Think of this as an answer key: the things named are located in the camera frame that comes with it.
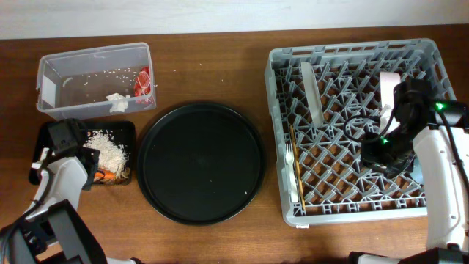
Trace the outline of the orange carrot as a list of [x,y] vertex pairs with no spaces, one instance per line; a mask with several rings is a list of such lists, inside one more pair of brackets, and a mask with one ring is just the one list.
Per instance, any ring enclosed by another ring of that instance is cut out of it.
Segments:
[[107,170],[97,170],[94,176],[95,182],[108,182],[116,180],[116,175],[113,172]]

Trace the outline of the light blue plastic cup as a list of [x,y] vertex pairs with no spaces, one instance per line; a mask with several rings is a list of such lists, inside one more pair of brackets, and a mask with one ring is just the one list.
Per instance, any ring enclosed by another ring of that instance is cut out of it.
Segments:
[[413,171],[410,173],[411,178],[420,185],[424,184],[423,172],[421,164],[417,158],[413,160]]

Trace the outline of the red snack wrapper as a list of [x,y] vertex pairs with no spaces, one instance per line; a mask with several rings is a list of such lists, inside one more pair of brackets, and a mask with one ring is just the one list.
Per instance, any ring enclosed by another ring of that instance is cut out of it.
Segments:
[[135,78],[134,95],[141,97],[148,95],[151,92],[151,78],[149,75],[149,67],[143,67],[140,69],[139,74]]

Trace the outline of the grey plate with food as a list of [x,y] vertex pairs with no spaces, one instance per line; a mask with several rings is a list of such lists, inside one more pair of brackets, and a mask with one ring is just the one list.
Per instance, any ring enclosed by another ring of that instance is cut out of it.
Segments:
[[311,115],[311,121],[315,128],[319,128],[324,123],[324,116],[322,112],[319,87],[317,86],[313,67],[309,62],[302,62],[300,64],[300,71],[302,74],[303,88],[306,95],[309,113]]

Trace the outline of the wooden chopstick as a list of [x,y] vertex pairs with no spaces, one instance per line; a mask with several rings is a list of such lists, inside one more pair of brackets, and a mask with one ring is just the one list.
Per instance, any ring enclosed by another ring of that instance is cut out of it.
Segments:
[[293,155],[294,155],[295,174],[296,174],[296,178],[298,182],[300,203],[302,206],[302,210],[306,212],[306,205],[305,205],[305,199],[304,199],[304,193],[303,193],[303,181],[301,180],[301,175],[300,175],[300,164],[298,160],[298,149],[296,145],[295,130],[292,125],[289,126],[289,134],[290,134],[290,140],[292,143],[292,150],[293,150]]

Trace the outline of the white plastic fork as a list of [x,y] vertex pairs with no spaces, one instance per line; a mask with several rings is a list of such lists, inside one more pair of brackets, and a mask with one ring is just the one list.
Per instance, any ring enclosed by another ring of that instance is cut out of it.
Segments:
[[293,155],[291,144],[286,144],[285,160],[288,166],[290,199],[292,202],[296,203],[296,202],[299,202],[299,196],[298,196],[298,187],[297,187],[296,180],[295,180],[295,172],[294,172],[294,167],[293,167],[294,155]]

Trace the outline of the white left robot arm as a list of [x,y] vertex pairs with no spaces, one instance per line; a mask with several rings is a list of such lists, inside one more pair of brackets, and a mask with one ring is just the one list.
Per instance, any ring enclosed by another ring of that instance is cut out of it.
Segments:
[[2,263],[140,263],[107,257],[76,209],[94,179],[99,151],[87,147],[33,163],[40,185],[29,208],[1,229]]

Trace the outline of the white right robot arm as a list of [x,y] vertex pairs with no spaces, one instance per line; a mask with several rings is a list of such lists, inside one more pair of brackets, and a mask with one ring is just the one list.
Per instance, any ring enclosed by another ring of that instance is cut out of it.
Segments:
[[468,262],[468,108],[454,100],[412,96],[395,103],[399,127],[367,135],[362,155],[391,167],[418,160],[423,178],[428,232],[424,252],[401,263]]

